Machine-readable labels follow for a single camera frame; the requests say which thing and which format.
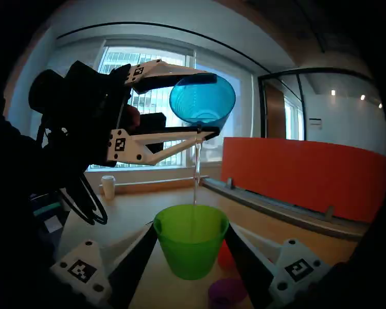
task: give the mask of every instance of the white cup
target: white cup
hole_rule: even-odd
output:
[[[103,176],[101,177],[101,184],[103,186],[104,196],[107,200],[114,199],[114,183],[116,179],[114,176]]]

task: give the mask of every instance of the green cup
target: green cup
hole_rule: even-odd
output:
[[[216,208],[177,205],[160,211],[153,225],[172,272],[196,280],[212,269],[229,220]]]

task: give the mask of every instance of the window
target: window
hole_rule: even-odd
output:
[[[286,139],[302,141],[304,139],[303,112],[287,98],[285,98],[285,115]]]
[[[226,79],[236,93],[236,103],[233,111],[227,119],[220,135],[203,143],[201,152],[202,163],[215,163],[222,160],[223,138],[226,136],[251,136],[253,121],[253,79],[252,74],[239,65],[229,62],[217,54],[196,49],[181,50],[178,53],[143,47],[122,47],[109,46],[104,48],[98,71],[108,74],[112,69],[125,64],[137,65],[150,60],[162,59],[169,64],[194,67],[218,74]],[[138,95],[131,92],[131,99],[128,104],[135,106],[141,114],[162,112],[166,116],[167,127],[183,126],[182,120],[176,117],[169,105],[169,97],[172,87],[161,88],[149,91],[146,94]],[[165,142],[164,148],[176,145],[180,141]],[[155,169],[192,166],[194,163],[194,147],[189,150],[177,153],[170,158],[159,162],[156,166],[143,166],[137,164],[117,163],[115,168],[125,169]],[[105,168],[99,165],[91,165],[90,170]]]
[[[188,56],[170,53],[168,51],[139,48],[139,47],[106,47],[103,58],[100,62],[98,71],[109,74],[112,69],[130,63],[132,66],[150,60],[162,59],[169,64],[183,65],[188,64]],[[128,104],[135,106],[140,114],[160,113],[166,116],[167,127],[182,126],[182,121],[176,117],[169,105],[170,92],[173,87],[154,89],[148,93],[138,95],[135,91],[131,92],[131,99]],[[164,148],[176,145],[180,141],[165,142]],[[184,166],[184,153],[177,153],[166,158],[156,166]],[[146,165],[117,163],[115,168],[147,167]],[[104,168],[99,165],[91,165],[90,169]]]

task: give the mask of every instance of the orange panel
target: orange panel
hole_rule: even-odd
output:
[[[386,192],[386,157],[328,143],[225,138],[221,179],[334,216],[371,222]]]

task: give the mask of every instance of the wooden table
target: wooden table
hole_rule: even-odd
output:
[[[96,241],[101,248],[111,246],[152,221],[162,209],[172,205],[192,203],[192,196],[192,188],[116,195],[113,201],[105,201],[101,196],[100,199],[109,216],[108,223],[105,226],[100,224],[90,226],[71,212],[63,230],[58,257],[63,257],[85,239]],[[329,265],[348,260],[357,244],[317,234],[274,219],[203,187],[199,187],[198,203],[221,209],[230,222],[279,244],[286,239],[297,238]],[[185,308],[206,307],[208,287],[215,280],[227,275],[215,263],[210,274],[204,279],[197,281],[178,279],[170,272],[157,243],[130,307],[170,308],[180,304]],[[243,301],[240,307],[251,308],[249,299]]]

